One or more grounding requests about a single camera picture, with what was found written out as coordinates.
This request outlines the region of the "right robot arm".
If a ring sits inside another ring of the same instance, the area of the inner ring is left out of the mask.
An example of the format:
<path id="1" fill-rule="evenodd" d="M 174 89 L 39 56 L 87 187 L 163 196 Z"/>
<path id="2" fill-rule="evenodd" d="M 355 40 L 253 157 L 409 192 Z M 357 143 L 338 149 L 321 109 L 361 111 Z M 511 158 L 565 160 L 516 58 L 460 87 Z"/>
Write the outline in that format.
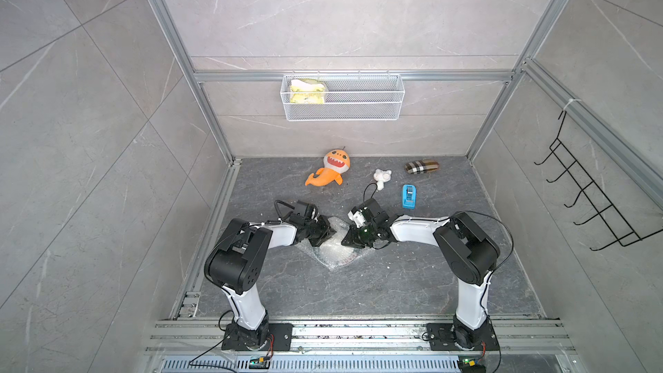
<path id="1" fill-rule="evenodd" d="M 506 262 L 499 261 L 498 243 L 471 217 L 460 211 L 449 217 L 419 218 L 406 214 L 391 217 L 373 199 L 353 207 L 352 223 L 342 241 L 356 249 L 374 248 L 378 240 L 391 243 L 423 243 L 440 248 L 450 270 L 458 278 L 458 305 L 451 334 L 459 349 L 500 349 L 488 314 L 488 294 L 493 274 Z"/>

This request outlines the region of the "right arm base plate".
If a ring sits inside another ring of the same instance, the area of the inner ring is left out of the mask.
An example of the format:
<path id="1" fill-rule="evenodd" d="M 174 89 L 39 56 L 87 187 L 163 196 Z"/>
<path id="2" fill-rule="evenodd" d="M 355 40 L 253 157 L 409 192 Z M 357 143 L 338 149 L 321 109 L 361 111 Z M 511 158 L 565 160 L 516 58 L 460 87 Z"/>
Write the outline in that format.
<path id="1" fill-rule="evenodd" d="M 477 330 L 454 323 L 428 323 L 423 338 L 429 343 L 432 351 L 499 351 L 501 349 L 497 334 L 486 321 Z"/>

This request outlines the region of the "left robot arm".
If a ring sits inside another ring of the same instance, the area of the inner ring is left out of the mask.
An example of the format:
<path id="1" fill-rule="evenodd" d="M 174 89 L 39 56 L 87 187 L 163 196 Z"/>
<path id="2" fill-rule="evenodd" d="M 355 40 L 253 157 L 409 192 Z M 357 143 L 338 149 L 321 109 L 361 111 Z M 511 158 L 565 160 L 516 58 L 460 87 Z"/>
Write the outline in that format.
<path id="1" fill-rule="evenodd" d="M 252 223 L 233 219 L 204 264 L 205 279 L 224 292 L 232 312 L 224 338 L 247 348 L 261 348 L 271 340 L 269 314 L 259 297 L 257 280 L 269 250 L 307 240 L 321 246 L 335 230 L 314 204 L 274 202 L 277 219 Z"/>

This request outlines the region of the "clear bubble wrap sheet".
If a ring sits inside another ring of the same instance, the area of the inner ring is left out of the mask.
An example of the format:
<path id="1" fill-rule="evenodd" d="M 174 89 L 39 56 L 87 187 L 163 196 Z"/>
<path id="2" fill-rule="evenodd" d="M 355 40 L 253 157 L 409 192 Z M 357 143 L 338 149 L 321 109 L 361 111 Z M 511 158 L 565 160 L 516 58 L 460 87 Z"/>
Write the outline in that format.
<path id="1" fill-rule="evenodd" d="M 373 254 L 374 250 L 363 248 L 355 249 L 341 245 L 341 241 L 347 235 L 350 225 L 343 219 L 331 217 L 329 219 L 331 228 L 335 231 L 319 247 L 313 247 L 308 240 L 296 245 L 296 248 L 323 265 L 329 271 L 341 269 L 353 262 Z"/>

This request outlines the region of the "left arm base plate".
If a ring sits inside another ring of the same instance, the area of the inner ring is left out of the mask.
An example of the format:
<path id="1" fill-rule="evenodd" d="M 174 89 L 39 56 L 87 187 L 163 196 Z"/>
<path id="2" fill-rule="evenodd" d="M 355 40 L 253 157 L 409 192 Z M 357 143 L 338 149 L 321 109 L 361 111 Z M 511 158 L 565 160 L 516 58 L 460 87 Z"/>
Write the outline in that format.
<path id="1" fill-rule="evenodd" d="M 226 326 L 223 350 L 258 351 L 272 349 L 288 352 L 293 339 L 294 326 L 289 323 L 262 323 L 257 330 L 248 330 L 233 322 Z"/>

